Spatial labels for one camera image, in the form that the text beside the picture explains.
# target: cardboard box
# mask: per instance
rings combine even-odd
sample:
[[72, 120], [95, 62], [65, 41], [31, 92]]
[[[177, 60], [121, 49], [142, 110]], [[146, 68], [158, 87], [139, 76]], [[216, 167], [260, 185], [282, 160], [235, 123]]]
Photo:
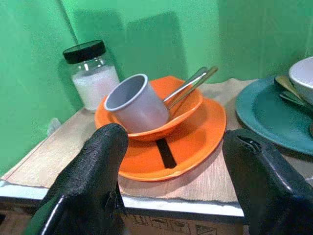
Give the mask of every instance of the cardboard box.
[[151, 217], [130, 214], [123, 217], [131, 235], [242, 235], [242, 224]]

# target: orange bowl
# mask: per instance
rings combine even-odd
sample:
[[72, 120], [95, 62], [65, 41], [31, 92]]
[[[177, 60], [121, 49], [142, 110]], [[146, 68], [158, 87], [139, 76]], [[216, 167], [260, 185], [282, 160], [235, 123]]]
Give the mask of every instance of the orange bowl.
[[[184, 81], [179, 80], [173, 76], [160, 78], [150, 82], [156, 94], [161, 99], [164, 99], [168, 94], [177, 89], [182, 83], [184, 83]], [[104, 109], [104, 102], [106, 98], [107, 97], [105, 96], [102, 99], [94, 115], [94, 123], [97, 129], [109, 123], [121, 124], [116, 119], [114, 114]], [[201, 92], [198, 89], [195, 89], [188, 97], [180, 101], [170, 110], [171, 118], [165, 125], [151, 131], [129, 133], [128, 137], [137, 141], [156, 141], [164, 138], [172, 131], [174, 131], [174, 129], [179, 124], [192, 115], [202, 104], [202, 101], [203, 96]]]

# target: white bowl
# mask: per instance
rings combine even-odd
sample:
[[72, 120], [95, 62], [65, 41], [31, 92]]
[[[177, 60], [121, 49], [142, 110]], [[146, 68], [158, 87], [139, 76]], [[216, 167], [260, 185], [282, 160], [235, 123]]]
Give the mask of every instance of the white bowl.
[[289, 77], [301, 97], [313, 105], [313, 56], [295, 63]]

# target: gray cup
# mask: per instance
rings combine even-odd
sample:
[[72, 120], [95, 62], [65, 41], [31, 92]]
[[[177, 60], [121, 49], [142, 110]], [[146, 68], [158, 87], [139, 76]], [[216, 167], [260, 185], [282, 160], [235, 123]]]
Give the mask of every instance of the gray cup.
[[108, 95], [104, 108], [112, 112], [130, 133], [161, 127], [170, 116], [145, 74], [136, 74], [121, 82]]

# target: glass jar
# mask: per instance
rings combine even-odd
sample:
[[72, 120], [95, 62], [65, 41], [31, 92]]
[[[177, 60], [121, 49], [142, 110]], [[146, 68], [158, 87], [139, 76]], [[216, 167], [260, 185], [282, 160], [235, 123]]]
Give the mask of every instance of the glass jar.
[[119, 83], [114, 64], [102, 40], [80, 44], [63, 52], [72, 81], [87, 110], [95, 112], [100, 101]]

